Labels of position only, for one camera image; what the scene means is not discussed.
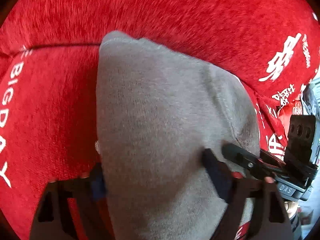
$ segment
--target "red fleece blanket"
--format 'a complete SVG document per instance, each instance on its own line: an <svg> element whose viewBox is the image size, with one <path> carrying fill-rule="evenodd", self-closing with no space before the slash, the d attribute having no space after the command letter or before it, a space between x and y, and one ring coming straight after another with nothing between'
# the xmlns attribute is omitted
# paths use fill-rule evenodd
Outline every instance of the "red fleece blanket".
<svg viewBox="0 0 320 240"><path fill-rule="evenodd" d="M261 147L278 157L286 138L276 107L319 67L319 25L305 0L19 0L0 29L0 208L22 240L47 181L99 159L98 49L112 30L238 76Z"/></svg>

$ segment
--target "gray fabric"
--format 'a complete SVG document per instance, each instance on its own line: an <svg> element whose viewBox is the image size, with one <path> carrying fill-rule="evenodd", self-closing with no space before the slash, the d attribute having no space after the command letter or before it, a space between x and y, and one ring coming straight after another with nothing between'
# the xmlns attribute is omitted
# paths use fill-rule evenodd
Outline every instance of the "gray fabric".
<svg viewBox="0 0 320 240"><path fill-rule="evenodd" d="M300 101L304 115L315 115L320 118L318 101L310 85L307 85L305 90L301 93Z"/></svg>
<svg viewBox="0 0 320 240"><path fill-rule="evenodd" d="M201 150L224 160L221 146L232 142L259 154L241 83L210 63L112 32L100 47L96 94L116 239L210 239L226 204L201 166Z"/></svg>

